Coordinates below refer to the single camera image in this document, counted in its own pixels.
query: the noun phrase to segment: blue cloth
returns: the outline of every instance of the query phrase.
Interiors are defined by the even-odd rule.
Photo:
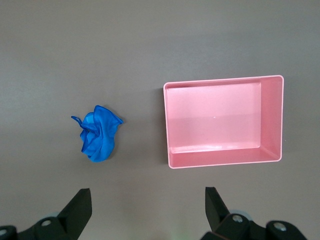
[[[80,137],[83,141],[81,152],[92,162],[106,160],[115,147],[115,134],[122,121],[113,112],[103,106],[95,106],[81,121],[79,117],[71,116],[78,122],[83,131]]]

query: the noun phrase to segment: black plastic part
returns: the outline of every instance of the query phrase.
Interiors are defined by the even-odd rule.
[[[17,233],[14,226],[0,226],[0,240],[77,240],[92,214],[90,189],[81,189],[57,217],[46,217]]]
[[[218,236],[218,235],[214,234],[213,232],[207,232],[201,238],[201,240],[227,240],[227,239],[223,236]]]
[[[0,231],[6,231],[5,234],[0,236],[0,240],[16,240],[17,239],[17,229],[15,226],[11,226],[11,225],[0,226]]]
[[[225,217],[230,214],[215,187],[205,188],[205,214],[213,232]]]
[[[212,232],[201,240],[307,240],[291,223],[270,221],[264,228],[243,215],[230,214],[215,187],[205,188],[205,213]]]
[[[65,232],[72,238],[78,239],[92,215],[90,189],[81,189],[59,213],[57,218]]]
[[[241,218],[241,222],[235,221],[234,216]],[[215,230],[215,233],[228,240],[249,239],[249,220],[240,214],[229,214]]]
[[[275,223],[283,224],[285,230],[277,229]],[[266,225],[266,232],[268,240],[307,240],[298,228],[286,221],[268,222]]]

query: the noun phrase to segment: pink tray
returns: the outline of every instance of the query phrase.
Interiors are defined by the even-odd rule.
[[[167,82],[163,91],[171,168],[281,159],[281,75]]]

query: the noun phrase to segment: metal bolt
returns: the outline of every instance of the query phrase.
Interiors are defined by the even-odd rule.
[[[1,229],[0,236],[5,235],[7,232],[8,232],[7,229]]]
[[[233,215],[232,216],[233,221],[237,222],[237,223],[242,223],[244,220],[242,219],[241,216],[239,215]]]
[[[278,229],[279,231],[282,231],[282,232],[284,232],[284,231],[287,230],[286,226],[283,225],[281,222],[275,222],[275,223],[273,224],[273,226],[274,226],[276,229]]]
[[[42,227],[45,227],[45,226],[48,226],[48,225],[50,225],[51,224],[51,220],[45,220],[45,221],[43,221],[42,223],[41,223],[41,226]]]

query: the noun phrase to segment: gray table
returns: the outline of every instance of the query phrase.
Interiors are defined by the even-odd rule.
[[[81,240],[197,240],[205,187],[264,226],[320,230],[318,0],[0,1],[0,225],[22,231],[90,188]],[[166,82],[283,75],[280,162],[170,169]],[[124,119],[109,160],[81,118]]]

